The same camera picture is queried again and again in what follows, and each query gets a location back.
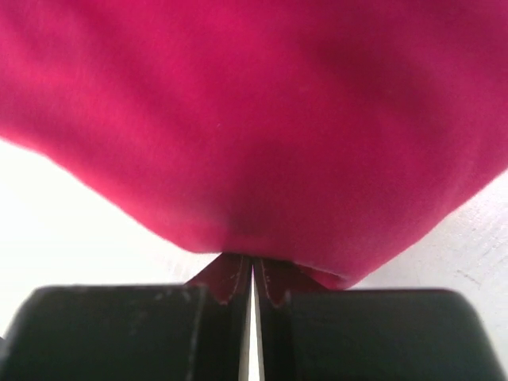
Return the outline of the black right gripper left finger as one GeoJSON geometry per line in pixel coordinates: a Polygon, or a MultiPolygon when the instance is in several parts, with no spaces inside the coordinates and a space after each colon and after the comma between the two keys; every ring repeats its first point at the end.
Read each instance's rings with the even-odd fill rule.
{"type": "Polygon", "coordinates": [[[38,288],[1,342],[1,377],[236,380],[251,272],[222,254],[184,284],[38,288]]]}

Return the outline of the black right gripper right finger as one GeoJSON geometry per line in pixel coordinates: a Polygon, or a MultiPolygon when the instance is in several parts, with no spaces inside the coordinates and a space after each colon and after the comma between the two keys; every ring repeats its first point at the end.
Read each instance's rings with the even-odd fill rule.
{"type": "Polygon", "coordinates": [[[453,291],[331,291],[288,262],[256,260],[267,380],[504,380],[468,301],[453,291]]]}

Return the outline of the pink t shirt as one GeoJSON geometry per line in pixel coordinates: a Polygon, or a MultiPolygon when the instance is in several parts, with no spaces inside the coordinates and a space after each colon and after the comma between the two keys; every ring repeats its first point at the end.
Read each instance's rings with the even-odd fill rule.
{"type": "Polygon", "coordinates": [[[507,167],[504,1],[4,1],[1,136],[191,252],[349,287],[507,167]]]}

